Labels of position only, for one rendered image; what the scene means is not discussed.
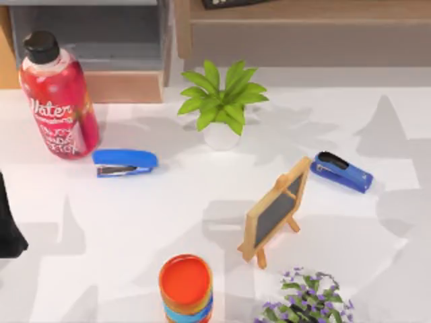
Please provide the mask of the wooden framed blackboard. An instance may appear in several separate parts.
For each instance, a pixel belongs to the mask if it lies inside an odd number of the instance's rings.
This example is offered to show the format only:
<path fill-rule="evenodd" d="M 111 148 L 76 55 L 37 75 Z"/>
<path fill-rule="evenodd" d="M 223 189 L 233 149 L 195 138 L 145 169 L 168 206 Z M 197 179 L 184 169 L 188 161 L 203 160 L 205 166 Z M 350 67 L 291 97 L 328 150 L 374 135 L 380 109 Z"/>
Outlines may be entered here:
<path fill-rule="evenodd" d="M 267 267 L 265 246 L 284 225 L 294 232 L 300 227 L 294 214 L 300 207 L 311 159 L 303 157 L 289 172 L 281 174 L 275 184 L 246 214 L 244 235 L 238 251 L 246 262 L 257 259 L 259 268 Z"/>

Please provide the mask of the wooden cupboard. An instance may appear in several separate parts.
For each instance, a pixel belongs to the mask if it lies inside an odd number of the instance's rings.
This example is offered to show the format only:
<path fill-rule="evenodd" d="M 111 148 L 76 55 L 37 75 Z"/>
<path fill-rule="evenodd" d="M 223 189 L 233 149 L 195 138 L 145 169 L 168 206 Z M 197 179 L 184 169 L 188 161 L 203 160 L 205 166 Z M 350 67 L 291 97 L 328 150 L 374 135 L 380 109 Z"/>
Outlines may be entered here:
<path fill-rule="evenodd" d="M 431 0 L 268 0 L 207 10 L 173 0 L 178 55 L 227 66 L 431 66 Z"/>

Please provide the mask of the blue and black stapler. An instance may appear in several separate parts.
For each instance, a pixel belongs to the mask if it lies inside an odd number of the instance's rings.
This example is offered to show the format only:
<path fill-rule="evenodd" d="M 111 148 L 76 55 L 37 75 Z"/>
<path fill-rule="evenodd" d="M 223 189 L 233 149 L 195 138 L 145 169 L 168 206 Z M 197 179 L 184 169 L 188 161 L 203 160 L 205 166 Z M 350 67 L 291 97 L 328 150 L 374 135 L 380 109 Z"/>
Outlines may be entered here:
<path fill-rule="evenodd" d="M 372 174 L 357 168 L 329 151 L 321 151 L 316 154 L 310 165 L 310 170 L 322 178 L 361 193 L 366 193 L 374 179 Z"/>

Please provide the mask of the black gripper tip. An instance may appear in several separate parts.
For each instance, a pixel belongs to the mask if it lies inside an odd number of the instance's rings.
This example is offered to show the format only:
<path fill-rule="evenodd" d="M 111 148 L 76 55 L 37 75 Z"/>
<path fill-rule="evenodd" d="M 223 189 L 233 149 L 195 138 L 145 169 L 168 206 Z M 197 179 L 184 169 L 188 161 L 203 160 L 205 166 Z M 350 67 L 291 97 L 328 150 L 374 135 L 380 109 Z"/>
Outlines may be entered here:
<path fill-rule="evenodd" d="M 0 258 L 17 258 L 28 249 L 28 242 L 17 227 L 0 172 Z"/>

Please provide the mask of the purple flowering plant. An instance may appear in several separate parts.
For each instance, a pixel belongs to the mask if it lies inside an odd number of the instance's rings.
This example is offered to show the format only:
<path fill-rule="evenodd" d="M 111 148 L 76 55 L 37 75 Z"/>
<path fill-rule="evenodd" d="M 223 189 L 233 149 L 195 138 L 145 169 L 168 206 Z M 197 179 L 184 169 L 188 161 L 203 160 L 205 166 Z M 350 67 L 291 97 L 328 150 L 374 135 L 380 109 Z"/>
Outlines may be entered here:
<path fill-rule="evenodd" d="M 354 323 L 354 304 L 333 275 L 297 266 L 281 279 L 282 300 L 267 301 L 253 323 Z"/>

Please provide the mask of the red bottle with black cap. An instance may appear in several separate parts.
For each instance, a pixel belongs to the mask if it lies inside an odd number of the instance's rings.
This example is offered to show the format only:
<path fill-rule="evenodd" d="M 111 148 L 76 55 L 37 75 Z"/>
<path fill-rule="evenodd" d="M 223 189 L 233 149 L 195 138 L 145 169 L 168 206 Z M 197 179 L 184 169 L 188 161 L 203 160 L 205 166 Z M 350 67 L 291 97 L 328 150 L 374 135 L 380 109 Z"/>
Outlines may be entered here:
<path fill-rule="evenodd" d="M 19 82 L 45 145 L 62 159 L 88 155 L 99 129 L 79 61 L 48 31 L 32 32 L 23 45 Z"/>

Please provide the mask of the green plant in white pot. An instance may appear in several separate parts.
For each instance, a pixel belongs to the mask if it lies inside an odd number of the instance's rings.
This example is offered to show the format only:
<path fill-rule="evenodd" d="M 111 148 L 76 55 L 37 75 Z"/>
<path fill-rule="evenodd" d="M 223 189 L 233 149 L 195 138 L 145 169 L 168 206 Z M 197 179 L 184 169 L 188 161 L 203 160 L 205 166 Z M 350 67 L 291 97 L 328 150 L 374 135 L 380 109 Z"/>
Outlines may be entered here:
<path fill-rule="evenodd" d="M 196 112 L 196 130 L 203 133 L 206 144 L 216 151 L 235 147 L 242 136 L 246 119 L 245 109 L 250 104 L 267 102 L 267 88 L 252 81 L 256 67 L 245 67 L 236 61 L 227 70 L 224 83 L 216 65 L 205 60 L 203 72 L 183 71 L 184 79 L 192 86 L 180 94 L 186 98 L 177 114 Z"/>

